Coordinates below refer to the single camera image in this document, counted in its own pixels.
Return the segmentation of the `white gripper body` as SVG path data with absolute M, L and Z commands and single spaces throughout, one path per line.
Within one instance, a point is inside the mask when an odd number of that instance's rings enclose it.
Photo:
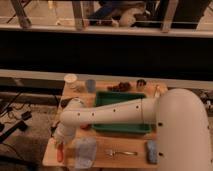
M 75 138 L 76 130 L 76 126 L 67 126 L 59 122 L 53 134 L 55 145 L 58 146 L 60 144 L 67 144 L 72 141 Z

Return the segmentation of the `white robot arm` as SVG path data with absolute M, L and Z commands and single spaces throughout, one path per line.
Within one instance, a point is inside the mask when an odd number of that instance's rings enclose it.
M 83 124 L 120 123 L 156 126 L 157 171 L 213 171 L 207 112 L 200 98 L 187 89 L 89 108 L 73 99 L 60 114 L 54 138 L 58 143 L 70 141 Z

